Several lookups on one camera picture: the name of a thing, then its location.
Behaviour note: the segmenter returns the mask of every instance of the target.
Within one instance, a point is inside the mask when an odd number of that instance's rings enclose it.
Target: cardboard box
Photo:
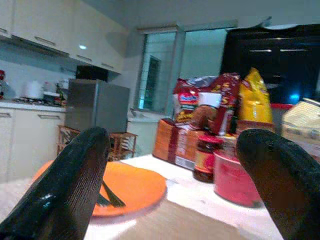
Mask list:
[[[282,118],[282,136],[320,163],[320,102],[304,98]]]
[[[177,127],[171,119],[161,119],[158,122],[152,155],[171,164],[193,170],[198,137],[204,134],[204,131]]]

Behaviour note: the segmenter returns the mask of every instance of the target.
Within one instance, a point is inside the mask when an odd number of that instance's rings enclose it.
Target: plastic bag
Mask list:
[[[269,94],[259,71],[252,67],[240,85],[239,120],[272,124]]]

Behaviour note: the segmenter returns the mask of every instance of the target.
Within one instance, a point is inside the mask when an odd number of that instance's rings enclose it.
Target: gas stove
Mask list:
[[[30,105],[41,105],[41,106],[50,106],[50,107],[61,107],[59,104],[54,104],[52,102],[48,102],[44,99],[33,99],[28,97],[19,97],[15,98],[15,101],[18,104],[30,104]]]

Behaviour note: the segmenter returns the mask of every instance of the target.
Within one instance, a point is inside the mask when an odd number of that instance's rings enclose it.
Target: snack bag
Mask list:
[[[272,124],[269,94],[259,71],[252,67],[240,85],[239,120]]]
[[[212,93],[221,94],[221,102],[215,119],[208,119],[209,130],[223,136],[230,130],[231,120],[235,112],[240,86],[240,76],[237,73],[223,73],[215,80]]]
[[[186,125],[193,117],[198,106],[198,89],[179,78],[173,90],[174,121],[175,125]]]

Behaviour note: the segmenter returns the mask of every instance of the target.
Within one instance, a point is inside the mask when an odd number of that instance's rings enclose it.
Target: ceiling light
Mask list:
[[[79,45],[79,48],[82,49],[82,50],[86,50],[87,47],[85,45]]]

